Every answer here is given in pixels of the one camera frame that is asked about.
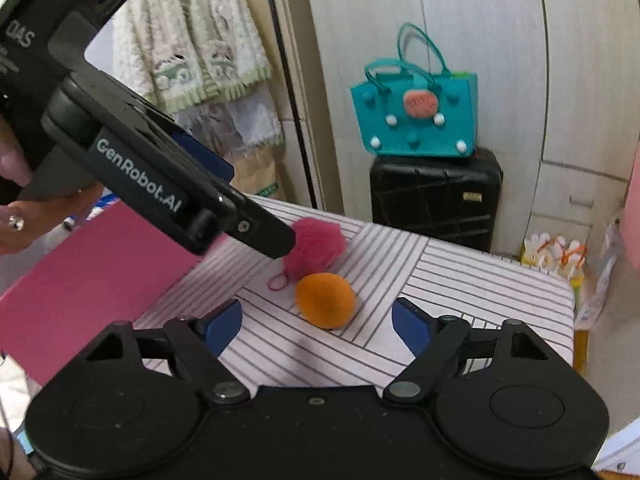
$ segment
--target pink pom-pom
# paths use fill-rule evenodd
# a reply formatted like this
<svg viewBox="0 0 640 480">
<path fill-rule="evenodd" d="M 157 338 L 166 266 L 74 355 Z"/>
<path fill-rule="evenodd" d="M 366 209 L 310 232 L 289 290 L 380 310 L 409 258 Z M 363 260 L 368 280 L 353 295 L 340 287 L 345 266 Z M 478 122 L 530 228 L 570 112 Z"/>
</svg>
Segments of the pink pom-pom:
<svg viewBox="0 0 640 480">
<path fill-rule="evenodd" d="M 282 260 L 286 281 L 275 288 L 274 283 L 282 274 L 274 276 L 268 284 L 270 290 L 282 290 L 290 281 L 326 272 L 347 248 L 347 240 L 336 223 L 303 218 L 295 222 L 292 229 L 296 232 L 296 245 Z"/>
</svg>

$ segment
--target teal tote bag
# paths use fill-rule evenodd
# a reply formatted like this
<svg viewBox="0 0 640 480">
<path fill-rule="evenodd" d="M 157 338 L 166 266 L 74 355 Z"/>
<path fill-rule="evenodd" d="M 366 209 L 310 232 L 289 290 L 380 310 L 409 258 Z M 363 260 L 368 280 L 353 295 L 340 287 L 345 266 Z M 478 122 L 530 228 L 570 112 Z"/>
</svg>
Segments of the teal tote bag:
<svg viewBox="0 0 640 480">
<path fill-rule="evenodd" d="M 442 64 L 433 74 L 409 63 L 402 37 L 415 30 Z M 366 82 L 351 89 L 362 142 L 375 155 L 471 156 L 478 132 L 478 76 L 453 73 L 427 33 L 405 23 L 398 58 L 365 67 Z"/>
</svg>

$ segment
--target white fluffy jacket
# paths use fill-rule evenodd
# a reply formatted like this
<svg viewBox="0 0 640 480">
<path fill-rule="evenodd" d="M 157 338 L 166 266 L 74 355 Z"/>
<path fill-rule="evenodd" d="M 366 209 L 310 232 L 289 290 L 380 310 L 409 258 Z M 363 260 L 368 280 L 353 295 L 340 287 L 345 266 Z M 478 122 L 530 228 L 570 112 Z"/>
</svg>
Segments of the white fluffy jacket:
<svg viewBox="0 0 640 480">
<path fill-rule="evenodd" d="M 167 113 L 271 76 L 245 0 L 128 0 L 114 20 L 116 77 Z"/>
</svg>

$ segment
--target striped tablecloth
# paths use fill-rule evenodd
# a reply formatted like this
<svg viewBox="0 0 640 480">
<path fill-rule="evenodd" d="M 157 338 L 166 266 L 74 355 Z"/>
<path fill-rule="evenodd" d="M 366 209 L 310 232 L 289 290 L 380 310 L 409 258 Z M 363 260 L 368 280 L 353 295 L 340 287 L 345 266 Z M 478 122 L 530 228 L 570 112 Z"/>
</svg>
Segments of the striped tablecloth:
<svg viewBox="0 0 640 480">
<path fill-rule="evenodd" d="M 294 286 L 281 292 L 267 287 L 281 272 L 281 262 L 227 238 L 138 320 L 136 328 L 202 316 L 228 298 L 238 298 L 242 329 L 221 361 L 252 393 L 261 384 L 383 388 L 413 359 L 390 319 L 398 296 L 432 316 L 462 316 L 473 327 L 498 328 L 505 319 L 521 319 L 572 362 L 574 295 L 561 278 L 389 227 L 255 200 L 287 223 L 313 216 L 340 224 L 350 243 L 330 271 L 345 277 L 357 294 L 353 320 L 331 332 L 312 326 L 294 304 Z M 469 362 L 467 371 L 487 364 Z M 165 362 L 146 365 L 168 371 Z"/>
</svg>

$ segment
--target silver ring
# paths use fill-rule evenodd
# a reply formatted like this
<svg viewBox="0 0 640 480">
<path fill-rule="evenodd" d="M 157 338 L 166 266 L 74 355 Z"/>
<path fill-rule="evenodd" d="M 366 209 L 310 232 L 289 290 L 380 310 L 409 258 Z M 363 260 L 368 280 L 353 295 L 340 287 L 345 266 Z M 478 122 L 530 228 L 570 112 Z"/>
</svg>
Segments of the silver ring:
<svg viewBox="0 0 640 480">
<path fill-rule="evenodd" d="M 20 218 L 19 216 L 11 216 L 9 217 L 7 225 L 14 231 L 23 231 L 25 227 L 24 218 Z"/>
</svg>

